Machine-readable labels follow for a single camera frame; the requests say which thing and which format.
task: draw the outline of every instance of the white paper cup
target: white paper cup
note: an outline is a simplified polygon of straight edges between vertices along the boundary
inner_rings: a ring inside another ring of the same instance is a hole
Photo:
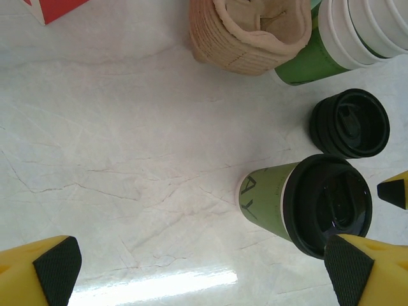
[[[393,0],[370,0],[370,7],[375,21],[384,34],[394,44],[408,50],[408,25],[405,24]]]
[[[361,42],[351,22],[348,0],[334,0],[332,5],[332,16],[336,34],[347,53],[353,59],[366,65],[388,60],[376,57]]]
[[[408,1],[407,0],[393,0],[395,6],[402,19],[408,24]]]
[[[331,58],[335,60],[337,64],[348,70],[354,70],[358,68],[366,68],[369,65],[353,59],[343,44],[340,42],[337,36],[337,31],[333,22],[332,8],[333,2],[338,0],[323,0],[319,10],[319,31],[321,40],[324,47],[330,54]]]
[[[349,10],[356,32],[369,49],[387,58],[406,53],[381,30],[368,0],[349,0]]]

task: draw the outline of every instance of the paper cup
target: paper cup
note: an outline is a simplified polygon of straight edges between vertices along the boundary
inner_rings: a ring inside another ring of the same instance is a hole
[[[275,69],[278,77],[289,85],[300,85],[365,68],[342,46],[332,19],[333,0],[323,0],[312,10],[312,36],[309,44],[287,63]]]
[[[392,0],[370,0],[370,7],[375,21],[384,34],[394,44],[408,50],[408,25],[405,24],[394,2]]]
[[[406,53],[394,44],[375,21],[369,0],[349,0],[349,11],[354,28],[361,41],[381,57],[391,58]]]
[[[342,46],[353,59],[366,65],[387,60],[376,57],[367,50],[359,39],[356,29],[351,22],[348,0],[333,1],[332,15],[336,34]]]
[[[324,154],[250,173],[237,199],[250,222],[321,259],[331,235],[364,237],[372,217],[364,178],[345,159]]]

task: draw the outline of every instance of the marble surface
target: marble surface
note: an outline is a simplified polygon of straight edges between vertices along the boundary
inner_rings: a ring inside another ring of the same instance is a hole
[[[408,58],[301,87],[234,75],[188,50],[187,0],[91,0],[42,27],[0,4],[0,249],[78,238],[70,306],[337,305],[323,262],[246,221],[242,175],[319,151],[313,106],[350,87],[391,119],[352,163],[374,194],[368,236],[408,245],[375,195],[408,169]]]

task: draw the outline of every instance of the green paper cup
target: green paper cup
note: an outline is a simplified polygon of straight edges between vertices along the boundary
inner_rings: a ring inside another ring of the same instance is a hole
[[[365,236],[372,217],[370,190],[345,159],[320,154],[301,163],[254,171],[237,188],[250,222],[323,259],[330,236]]]
[[[353,59],[337,36],[332,15],[333,0],[323,0],[312,10],[312,36],[308,45],[275,69],[286,84],[301,85],[369,65]]]

